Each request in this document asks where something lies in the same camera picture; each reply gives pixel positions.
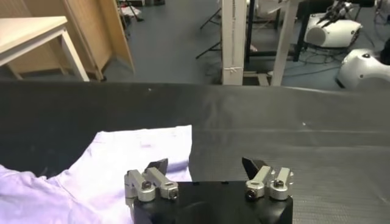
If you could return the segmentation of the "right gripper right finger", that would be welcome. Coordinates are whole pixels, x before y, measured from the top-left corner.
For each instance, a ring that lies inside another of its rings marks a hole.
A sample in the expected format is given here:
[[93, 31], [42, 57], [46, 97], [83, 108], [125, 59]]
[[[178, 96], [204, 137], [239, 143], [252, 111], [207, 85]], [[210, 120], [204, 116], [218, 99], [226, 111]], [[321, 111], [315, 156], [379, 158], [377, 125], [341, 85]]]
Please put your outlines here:
[[242, 165], [248, 180], [246, 181], [246, 198], [258, 200], [266, 194], [273, 200], [286, 200], [291, 196], [294, 173], [290, 168], [273, 169], [263, 160], [242, 157]]

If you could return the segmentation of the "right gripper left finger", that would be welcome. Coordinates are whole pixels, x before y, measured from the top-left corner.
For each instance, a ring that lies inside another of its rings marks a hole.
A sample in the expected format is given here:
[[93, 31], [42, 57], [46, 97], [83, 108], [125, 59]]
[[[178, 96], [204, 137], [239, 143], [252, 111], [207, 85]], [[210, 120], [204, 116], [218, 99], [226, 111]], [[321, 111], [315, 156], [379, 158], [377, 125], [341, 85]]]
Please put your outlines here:
[[162, 198], [176, 200], [179, 196], [177, 182], [166, 177], [168, 159], [150, 162], [141, 173], [139, 170], [128, 170], [124, 175], [124, 193], [126, 200], [152, 201], [157, 191]]

